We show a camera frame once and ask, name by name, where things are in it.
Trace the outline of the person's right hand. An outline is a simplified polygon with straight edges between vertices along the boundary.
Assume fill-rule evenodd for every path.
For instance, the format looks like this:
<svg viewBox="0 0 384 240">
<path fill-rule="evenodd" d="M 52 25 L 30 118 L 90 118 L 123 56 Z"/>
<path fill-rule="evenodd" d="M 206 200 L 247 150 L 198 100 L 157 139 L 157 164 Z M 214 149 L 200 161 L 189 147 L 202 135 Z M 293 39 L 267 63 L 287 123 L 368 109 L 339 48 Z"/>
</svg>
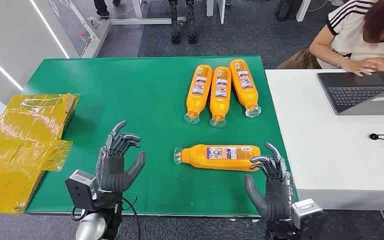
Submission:
<svg viewBox="0 0 384 240">
<path fill-rule="evenodd" d="M 382 61 L 377 58 L 366 58 L 363 60 L 344 58 L 340 61 L 339 67 L 348 73 L 362 77 L 363 75 L 372 75 L 372 72 L 377 70 L 378 65 L 381 63 Z"/>
</svg>

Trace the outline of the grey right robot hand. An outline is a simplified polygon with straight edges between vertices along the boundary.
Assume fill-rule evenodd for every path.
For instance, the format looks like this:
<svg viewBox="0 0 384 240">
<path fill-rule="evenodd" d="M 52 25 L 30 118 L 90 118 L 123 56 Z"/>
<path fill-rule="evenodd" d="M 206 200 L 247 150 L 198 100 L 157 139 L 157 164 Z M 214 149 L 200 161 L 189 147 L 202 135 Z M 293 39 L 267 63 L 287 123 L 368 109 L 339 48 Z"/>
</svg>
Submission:
<svg viewBox="0 0 384 240">
<path fill-rule="evenodd" d="M 253 157 L 249 167 L 251 170 L 258 168 L 264 173 L 264 195 L 256 188 L 251 175 L 244 176 L 244 188 L 259 215 L 267 222 L 287 220 L 291 218 L 292 204 L 296 200 L 293 176 L 278 149 L 269 142 L 265 143 L 265 147 L 272 155 Z"/>
</svg>

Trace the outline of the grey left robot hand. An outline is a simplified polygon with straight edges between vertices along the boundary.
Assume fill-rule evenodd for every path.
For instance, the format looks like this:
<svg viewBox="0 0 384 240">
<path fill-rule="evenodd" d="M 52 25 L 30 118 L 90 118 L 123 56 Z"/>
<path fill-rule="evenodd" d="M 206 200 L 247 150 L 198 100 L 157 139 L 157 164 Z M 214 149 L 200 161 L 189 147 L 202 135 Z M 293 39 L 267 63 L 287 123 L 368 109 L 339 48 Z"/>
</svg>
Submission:
<svg viewBox="0 0 384 240">
<path fill-rule="evenodd" d="M 129 169 L 125 170 L 125 153 L 130 147 L 140 148 L 141 141 L 141 137 L 134 133 L 120 132 L 126 124 L 125 120 L 117 123 L 100 148 L 96 177 L 101 192 L 125 192 L 146 164 L 146 152 L 141 151 Z"/>
</svg>

